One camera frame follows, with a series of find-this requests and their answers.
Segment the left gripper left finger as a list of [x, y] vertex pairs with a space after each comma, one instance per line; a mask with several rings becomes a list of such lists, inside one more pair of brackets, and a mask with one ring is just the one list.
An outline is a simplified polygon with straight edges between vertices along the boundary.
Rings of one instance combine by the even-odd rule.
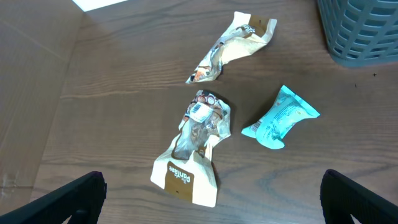
[[89, 172], [27, 205], [1, 216], [4, 224], [96, 224], [106, 199], [103, 174]]

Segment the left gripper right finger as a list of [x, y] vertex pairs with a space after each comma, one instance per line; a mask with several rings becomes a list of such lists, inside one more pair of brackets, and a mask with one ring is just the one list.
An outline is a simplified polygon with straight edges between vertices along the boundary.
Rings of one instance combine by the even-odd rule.
[[326, 224], [397, 223], [397, 206], [336, 170], [328, 169], [320, 186]]

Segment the grey plastic basket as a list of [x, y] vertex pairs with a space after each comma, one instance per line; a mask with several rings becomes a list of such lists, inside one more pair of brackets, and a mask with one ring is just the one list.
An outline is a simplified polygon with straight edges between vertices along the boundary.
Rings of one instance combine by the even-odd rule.
[[397, 0], [318, 0], [330, 57], [344, 67], [397, 62]]

